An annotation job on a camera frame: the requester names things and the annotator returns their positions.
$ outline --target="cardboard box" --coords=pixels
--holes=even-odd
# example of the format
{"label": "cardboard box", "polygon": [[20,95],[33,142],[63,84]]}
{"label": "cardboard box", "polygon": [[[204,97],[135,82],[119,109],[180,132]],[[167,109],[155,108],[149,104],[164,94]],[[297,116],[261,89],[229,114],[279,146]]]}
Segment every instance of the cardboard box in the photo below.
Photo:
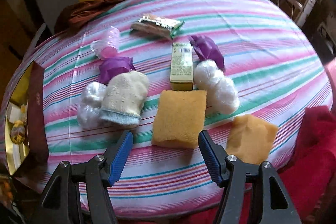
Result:
{"label": "cardboard box", "polygon": [[189,42],[173,43],[170,85],[172,90],[193,90],[193,50]]}
{"label": "cardboard box", "polygon": [[8,121],[8,118],[5,122],[5,147],[10,175],[23,176],[26,171],[36,165],[47,162],[49,157],[43,118],[43,76],[44,69],[32,62],[22,75],[10,98],[10,102],[17,106],[27,105],[26,138],[23,143],[18,145],[21,160],[19,166],[14,164],[14,144],[9,137],[13,124]]}

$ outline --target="white knitted mitten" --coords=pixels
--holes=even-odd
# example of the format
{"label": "white knitted mitten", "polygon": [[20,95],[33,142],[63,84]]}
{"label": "white knitted mitten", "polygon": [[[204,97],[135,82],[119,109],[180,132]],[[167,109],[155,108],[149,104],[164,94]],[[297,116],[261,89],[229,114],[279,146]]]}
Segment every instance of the white knitted mitten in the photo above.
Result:
{"label": "white knitted mitten", "polygon": [[116,75],[107,85],[101,105],[101,118],[126,128],[137,127],[148,87],[147,76],[140,72],[132,70]]}

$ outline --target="open box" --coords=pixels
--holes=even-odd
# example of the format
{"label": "open box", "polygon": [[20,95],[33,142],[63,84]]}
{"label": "open box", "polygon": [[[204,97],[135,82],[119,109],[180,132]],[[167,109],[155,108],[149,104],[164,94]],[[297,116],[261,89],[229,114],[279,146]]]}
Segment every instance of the open box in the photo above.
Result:
{"label": "open box", "polygon": [[10,103],[18,107],[23,104],[27,105],[25,140],[16,147],[9,136],[13,124],[9,122],[7,106],[4,134],[10,175],[21,177],[27,170],[48,160],[49,149],[43,118],[43,76],[44,69],[36,62],[32,62],[23,73],[10,97]]}

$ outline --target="red blanket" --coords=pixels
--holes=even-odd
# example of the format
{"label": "red blanket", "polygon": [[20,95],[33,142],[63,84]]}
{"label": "red blanket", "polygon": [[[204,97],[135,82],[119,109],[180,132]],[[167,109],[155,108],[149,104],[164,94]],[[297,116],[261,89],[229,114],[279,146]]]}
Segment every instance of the red blanket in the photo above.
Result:
{"label": "red blanket", "polygon": [[124,0],[90,0],[63,9],[55,24],[55,33],[68,28],[80,29],[88,21],[113,8]]}
{"label": "red blanket", "polygon": [[[326,106],[307,108],[296,140],[294,156],[280,177],[299,213],[306,218],[336,171],[336,118]],[[251,193],[244,197],[240,223],[246,223]],[[212,224],[218,207],[175,221]]]}

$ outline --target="purple wrapping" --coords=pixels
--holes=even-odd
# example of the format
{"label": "purple wrapping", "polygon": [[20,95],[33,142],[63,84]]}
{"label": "purple wrapping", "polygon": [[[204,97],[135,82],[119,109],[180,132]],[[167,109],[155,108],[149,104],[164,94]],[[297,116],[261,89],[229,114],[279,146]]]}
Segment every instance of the purple wrapping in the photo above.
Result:
{"label": "purple wrapping", "polygon": [[104,60],[99,70],[98,82],[107,85],[114,76],[136,69],[132,57],[115,56]]}
{"label": "purple wrapping", "polygon": [[189,41],[200,61],[211,59],[216,62],[220,70],[225,72],[224,58],[210,37],[191,35],[189,36]]}

